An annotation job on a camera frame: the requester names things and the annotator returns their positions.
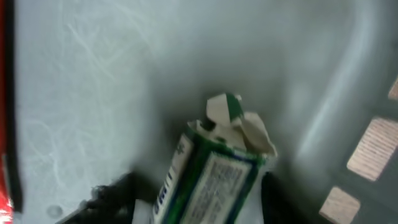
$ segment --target red object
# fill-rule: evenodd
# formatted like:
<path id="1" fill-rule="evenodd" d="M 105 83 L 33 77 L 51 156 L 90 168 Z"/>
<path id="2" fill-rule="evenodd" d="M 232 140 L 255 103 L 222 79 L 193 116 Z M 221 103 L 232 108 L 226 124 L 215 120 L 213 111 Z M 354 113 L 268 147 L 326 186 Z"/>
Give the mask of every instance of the red object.
<path id="1" fill-rule="evenodd" d="M 4 0 L 0 0 L 0 223 L 12 223 L 12 203 L 6 186 L 6 99 L 4 59 Z"/>

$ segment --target gray surface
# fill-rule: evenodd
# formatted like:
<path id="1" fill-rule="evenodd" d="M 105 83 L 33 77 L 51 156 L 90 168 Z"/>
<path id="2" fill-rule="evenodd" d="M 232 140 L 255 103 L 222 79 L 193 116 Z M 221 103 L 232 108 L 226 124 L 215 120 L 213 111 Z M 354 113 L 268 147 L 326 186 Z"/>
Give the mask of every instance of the gray surface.
<path id="1" fill-rule="evenodd" d="M 55 222 L 49 209 L 132 165 L 160 186 L 184 123 L 221 91 L 265 119 L 313 221 L 339 185 L 361 201 L 353 223 L 398 223 L 397 156 L 375 184 L 346 169 L 372 116 L 398 118 L 396 0 L 16 2 L 16 223 Z M 258 193 L 240 220 L 261 222 Z"/>

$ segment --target black object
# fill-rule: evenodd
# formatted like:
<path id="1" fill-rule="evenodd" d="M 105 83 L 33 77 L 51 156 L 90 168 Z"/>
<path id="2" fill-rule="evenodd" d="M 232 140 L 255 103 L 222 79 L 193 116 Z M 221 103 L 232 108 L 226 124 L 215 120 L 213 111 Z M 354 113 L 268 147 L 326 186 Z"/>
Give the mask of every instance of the black object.
<path id="1" fill-rule="evenodd" d="M 304 224 L 308 220 L 287 200 L 277 177 L 267 173 L 261 182 L 262 214 L 265 224 Z"/>
<path id="2" fill-rule="evenodd" d="M 6 113 L 6 161 L 8 184 L 14 211 L 22 212 L 23 195 L 19 178 L 16 119 L 15 119 L 15 77 L 14 77 L 14 6 L 13 0 L 5 0 L 4 4 L 4 90 Z"/>
<path id="3" fill-rule="evenodd" d="M 136 199 L 154 203 L 157 189 L 135 173 L 125 175 L 115 184 L 99 186 L 93 200 L 57 224 L 131 224 Z"/>

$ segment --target white surface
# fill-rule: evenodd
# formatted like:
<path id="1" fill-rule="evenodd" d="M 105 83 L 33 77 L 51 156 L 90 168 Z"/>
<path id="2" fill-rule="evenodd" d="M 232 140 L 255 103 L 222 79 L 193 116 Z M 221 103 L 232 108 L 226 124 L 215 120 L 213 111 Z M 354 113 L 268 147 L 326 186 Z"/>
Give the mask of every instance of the white surface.
<path id="1" fill-rule="evenodd" d="M 396 0 L 16 1 L 21 222 L 54 223 L 50 206 L 67 215 L 131 165 L 161 186 L 182 127 L 224 91 L 259 112 L 277 175 L 315 223 L 334 185 L 361 201 L 355 222 L 396 222 L 396 167 L 372 185 L 346 163 L 372 117 L 397 114 L 397 12 Z M 258 193 L 239 220 L 261 222 Z"/>

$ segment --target torn packaging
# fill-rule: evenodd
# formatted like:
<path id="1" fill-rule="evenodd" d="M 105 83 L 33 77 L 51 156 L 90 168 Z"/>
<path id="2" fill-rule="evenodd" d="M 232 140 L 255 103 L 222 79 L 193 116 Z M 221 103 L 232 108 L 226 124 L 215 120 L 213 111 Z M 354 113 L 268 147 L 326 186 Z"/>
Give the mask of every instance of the torn packaging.
<path id="1" fill-rule="evenodd" d="M 207 102 L 208 121 L 189 122 L 153 208 L 154 223 L 233 223 L 269 157 L 264 123 L 240 96 Z"/>

